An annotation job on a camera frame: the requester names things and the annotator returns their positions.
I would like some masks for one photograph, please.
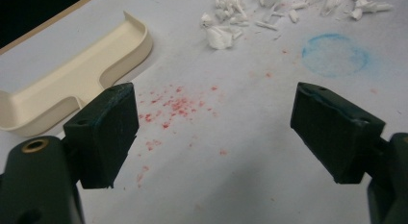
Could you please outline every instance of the white tabletop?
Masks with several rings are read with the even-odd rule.
[[[87,223],[370,223],[370,177],[336,185],[290,119],[296,85],[306,82],[387,122],[385,139],[408,132],[408,0],[375,1],[395,8],[357,22],[344,18],[351,1],[323,17],[320,0],[298,11],[297,24],[279,19],[275,32],[253,24],[266,10],[244,0],[250,26],[233,48],[213,50],[199,20],[214,14],[214,0],[92,0],[1,55],[0,88],[14,92],[51,72],[126,11],[154,40],[118,82],[135,85],[140,129],[115,188],[80,189]],[[63,137],[62,124],[45,134]],[[0,171],[24,139],[0,132]]]

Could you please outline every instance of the blue marker drawing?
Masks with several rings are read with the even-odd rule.
[[[366,67],[370,59],[348,37],[324,34],[311,38],[302,51],[303,64],[323,77],[340,77],[356,73]]]

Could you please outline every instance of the metal ring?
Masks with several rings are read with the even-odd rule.
[[[24,154],[31,154],[31,153],[36,153],[38,151],[40,151],[41,149],[45,148],[49,143],[48,139],[35,139],[32,140],[30,142],[28,142],[27,144],[25,144],[22,148],[21,151]]]

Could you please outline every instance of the beige tray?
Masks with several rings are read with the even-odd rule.
[[[141,63],[153,40],[143,23],[124,14],[122,24],[51,74],[19,92],[0,91],[0,129],[38,135]]]

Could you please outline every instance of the blue stain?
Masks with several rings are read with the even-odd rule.
[[[323,77],[340,77],[364,69],[370,55],[351,39],[324,34],[309,39],[302,50],[303,64]]]

